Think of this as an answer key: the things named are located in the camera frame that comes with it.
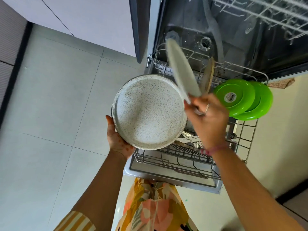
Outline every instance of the lower dish rack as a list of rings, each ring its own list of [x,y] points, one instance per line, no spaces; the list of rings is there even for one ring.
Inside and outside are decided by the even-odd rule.
[[[174,81],[173,70],[169,66],[164,46],[165,44],[158,46],[154,59],[153,73]],[[210,59],[209,56],[186,48],[182,48],[182,50],[193,69],[196,80],[199,82],[203,76],[202,71],[205,69]],[[229,62],[215,62],[211,87],[215,88],[220,83],[231,78],[254,79],[257,81],[257,78],[260,77],[266,77],[268,82],[267,75],[259,71]],[[244,163],[247,163],[249,157],[257,122],[258,120],[239,121],[232,117],[229,118],[225,139],[229,143],[229,147],[233,149]],[[187,133],[191,136],[198,137],[189,121],[180,138],[185,138]],[[177,173],[198,178],[213,179],[214,181],[220,180],[220,172],[215,161],[212,157],[202,154],[201,149],[201,142],[199,142],[198,145],[193,140],[187,141],[186,143],[175,141],[171,145],[156,151],[137,149],[134,152],[134,157],[138,163],[159,166]]]

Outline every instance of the green plastic bowl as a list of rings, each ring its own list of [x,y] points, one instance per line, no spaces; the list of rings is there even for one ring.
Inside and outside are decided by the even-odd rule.
[[[254,87],[243,79],[230,79],[214,89],[214,94],[233,117],[245,112],[255,98]]]
[[[265,115],[272,106],[273,94],[268,86],[263,83],[251,81],[251,85],[256,91],[254,102],[245,112],[233,116],[241,121],[255,120]]]

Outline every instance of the sleeve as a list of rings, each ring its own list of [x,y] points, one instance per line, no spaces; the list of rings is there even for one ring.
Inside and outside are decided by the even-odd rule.
[[[94,224],[82,213],[71,211],[68,213],[54,231],[95,231]]]

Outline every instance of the bracelet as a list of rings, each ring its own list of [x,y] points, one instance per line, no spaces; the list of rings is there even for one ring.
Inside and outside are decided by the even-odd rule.
[[[222,150],[222,149],[225,149],[225,148],[229,148],[229,143],[224,143],[224,144],[221,144],[221,145],[218,145],[216,147],[212,147],[208,150],[202,148],[200,149],[200,153],[202,155],[209,155],[209,156],[212,156],[216,151],[219,151],[219,150]]]

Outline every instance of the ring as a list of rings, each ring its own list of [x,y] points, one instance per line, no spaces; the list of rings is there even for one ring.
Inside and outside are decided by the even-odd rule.
[[[208,104],[208,105],[206,106],[206,110],[205,110],[205,112],[204,112],[204,115],[206,114],[206,111],[209,109],[209,106],[210,106],[210,104]]]

